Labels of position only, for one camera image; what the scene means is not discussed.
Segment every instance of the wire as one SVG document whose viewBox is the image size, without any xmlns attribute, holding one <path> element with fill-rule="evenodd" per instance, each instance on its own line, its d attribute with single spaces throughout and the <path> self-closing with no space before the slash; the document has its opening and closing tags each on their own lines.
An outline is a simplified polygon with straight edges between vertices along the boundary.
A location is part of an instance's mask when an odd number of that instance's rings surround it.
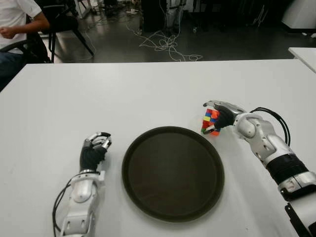
<svg viewBox="0 0 316 237">
<path fill-rule="evenodd" d="M 278 115 L 276 112 L 269 110 L 267 108 L 264 107 L 258 107 L 252 111 L 250 111 L 250 113 L 256 112 L 256 111 L 262 111 L 262 112 L 266 112 L 270 115 L 272 115 L 273 117 L 275 117 L 275 119 L 281 124 L 283 131 L 284 131 L 284 137 L 285 137 L 285 143 L 290 146 L 291 144 L 291 134 L 290 134 L 290 130 L 286 124 L 286 122 L 284 121 L 284 119 Z"/>
<path fill-rule="evenodd" d="M 63 63 L 73 63 L 73 62 L 77 62 L 77 61 L 86 61 L 86 60 L 90 60 L 94 57 L 94 55 L 97 53 L 98 50 L 96 49 L 95 45 L 93 44 L 91 37 L 87 33 L 89 30 L 94 29 L 97 26 L 105 26 L 109 23 L 126 23 L 126 22 L 129 22 L 131 20 L 132 20 L 132 18 L 130 18 L 128 20 L 127 15 L 123 15 L 120 17 L 101 18 L 101 19 L 97 20 L 96 22 L 92 23 L 91 25 L 88 25 L 88 27 L 84 30 L 84 34 L 87 36 L 87 38 L 90 41 L 90 44 L 92 45 L 92 47 L 94 49 L 93 55 L 88 57 L 88 58 L 74 59 L 74 60 L 63 62 Z"/>
<path fill-rule="evenodd" d="M 61 229 L 60 227 L 57 225 L 56 223 L 56 211 L 57 208 L 61 202 L 61 200 L 63 199 L 65 192 L 67 190 L 68 187 L 70 187 L 70 182 L 72 181 L 73 178 L 79 176 L 79 175 L 83 175 L 83 174 L 100 174 L 100 172 L 98 171 L 89 171 L 89 172 L 85 172 L 85 173 L 81 173 L 81 174 L 77 174 L 74 177 L 72 177 L 66 184 L 66 186 L 62 189 L 62 191 L 60 191 L 60 193 L 58 194 L 55 203 L 54 203 L 54 207 L 53 207 L 53 211 L 52 211 L 52 221 L 53 221 L 53 231 L 54 231 L 54 237 L 56 237 L 56 229 L 60 232 Z"/>
<path fill-rule="evenodd" d="M 184 9 L 184 4 L 182 1 L 180 1 L 180 4 L 182 3 L 182 10 L 181 12 L 183 12 L 183 9 Z M 160 6 L 160 9 L 162 10 L 163 14 L 164 14 L 164 18 L 165 18 L 165 22 L 164 22 L 164 28 L 166 28 L 166 23 L 167 23 L 167 15 L 165 14 L 164 10 L 162 9 L 161 7 L 161 3 L 160 3 L 160 0 L 159 0 L 159 6 Z M 137 34 L 134 30 L 130 29 L 129 26 L 126 24 L 126 27 L 128 30 L 130 30 L 131 32 L 134 33 L 134 35 L 138 36 L 138 37 L 141 37 L 143 39 L 145 39 L 140 45 L 139 47 L 148 47 L 148 48 L 154 48 L 155 51 L 167 51 L 168 54 L 169 54 L 169 57 L 173 60 L 173 61 L 176 61 L 176 62 L 186 62 L 187 59 L 189 61 L 197 61 L 201 58 L 203 58 L 203 56 L 201 55 L 198 55 L 198 54 L 191 54 L 191 55 L 185 55 L 185 54 L 182 54 L 180 53 L 179 51 L 177 51 L 176 47 L 178 46 L 178 43 L 176 42 L 176 39 L 180 36 L 180 32 L 181 32 L 181 24 L 180 24 L 180 21 L 181 21 L 181 13 L 179 13 L 179 32 L 178 32 L 178 35 L 175 36 L 175 35 L 171 35 L 170 37 L 167 37 L 162 31 L 157 31 L 155 33 L 153 33 L 151 36 L 149 37 L 145 37 L 145 36 L 141 36 L 139 34 Z M 155 43 L 153 41 L 152 38 L 154 37 L 162 37 L 161 39 L 159 39 L 158 43 Z M 181 57 L 181 59 L 175 59 L 171 54 L 174 53 L 174 54 L 177 54 Z"/>
</svg>

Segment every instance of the white table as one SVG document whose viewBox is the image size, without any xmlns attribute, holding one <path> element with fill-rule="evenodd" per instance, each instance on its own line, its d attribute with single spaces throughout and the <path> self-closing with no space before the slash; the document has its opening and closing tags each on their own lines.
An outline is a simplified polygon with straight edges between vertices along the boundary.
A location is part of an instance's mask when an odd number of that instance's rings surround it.
<svg viewBox="0 0 316 237">
<path fill-rule="evenodd" d="M 0 93 L 2 235 L 52 236 L 53 202 L 79 171 L 84 138 L 106 131 L 113 145 L 97 237 L 296 237 L 277 185 L 230 128 L 207 136 L 222 159 L 225 186 L 216 207 L 193 222 L 165 223 L 138 210 L 123 188 L 121 163 L 151 128 L 199 132 L 202 104 L 219 99 L 279 112 L 292 149 L 316 170 L 315 88 L 315 74 L 299 60 L 27 65 Z"/>
<path fill-rule="evenodd" d="M 289 48 L 288 50 L 316 73 L 316 48 Z"/>
</svg>

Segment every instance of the robotic arm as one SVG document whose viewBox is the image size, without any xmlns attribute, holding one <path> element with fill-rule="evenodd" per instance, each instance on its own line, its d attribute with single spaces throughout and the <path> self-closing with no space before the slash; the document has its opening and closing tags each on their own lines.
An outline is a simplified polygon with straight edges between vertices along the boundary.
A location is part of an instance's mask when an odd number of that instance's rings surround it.
<svg viewBox="0 0 316 237">
<path fill-rule="evenodd" d="M 97 172 L 97 166 L 104 160 L 111 143 L 111 135 L 104 132 L 97 132 L 85 139 L 80 155 L 80 173 L 68 184 L 73 190 L 60 236 L 94 236 L 98 189 L 104 185 L 105 176 L 105 171 Z"/>
<path fill-rule="evenodd" d="M 250 144 L 254 155 L 278 184 L 288 201 L 285 211 L 300 237 L 316 237 L 316 174 L 309 171 L 288 145 L 276 135 L 272 124 L 260 116 L 222 101 L 209 101 L 220 112 L 217 122 L 206 129 L 209 133 L 229 125 Z"/>
</svg>

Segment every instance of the gray floor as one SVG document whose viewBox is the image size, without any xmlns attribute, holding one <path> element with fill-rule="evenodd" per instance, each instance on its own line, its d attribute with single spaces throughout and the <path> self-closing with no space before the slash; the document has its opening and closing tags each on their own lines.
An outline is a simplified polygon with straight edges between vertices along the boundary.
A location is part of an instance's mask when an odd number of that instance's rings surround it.
<svg viewBox="0 0 316 237">
<path fill-rule="evenodd" d="M 169 62 L 166 51 L 139 47 L 144 38 L 127 29 L 138 30 L 139 16 L 126 16 L 107 20 L 100 15 L 87 15 L 79 20 L 80 31 L 95 51 L 91 58 L 88 51 L 72 32 L 58 34 L 55 63 L 113 63 L 113 62 Z M 279 28 L 230 27 L 220 32 L 209 27 L 208 32 L 193 33 L 193 24 L 184 19 L 177 38 L 177 50 L 182 54 L 202 55 L 202 61 L 252 60 L 293 58 L 289 47 L 316 47 L 316 39 L 302 34 L 291 34 Z M 180 55 L 171 54 L 175 59 Z"/>
</svg>

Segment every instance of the rubik's cube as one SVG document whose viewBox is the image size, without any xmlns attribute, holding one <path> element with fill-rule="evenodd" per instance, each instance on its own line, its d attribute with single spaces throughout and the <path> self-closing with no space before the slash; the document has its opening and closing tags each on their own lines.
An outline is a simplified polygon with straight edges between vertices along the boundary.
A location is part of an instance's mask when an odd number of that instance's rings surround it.
<svg viewBox="0 0 316 237">
<path fill-rule="evenodd" d="M 217 121 L 218 116 L 219 112 L 217 110 L 207 109 L 203 119 L 203 126 L 201 132 L 204 132 L 208 127 L 213 125 Z M 216 129 L 215 131 L 211 132 L 211 134 L 214 136 L 218 136 L 220 131 L 221 129 Z"/>
</svg>

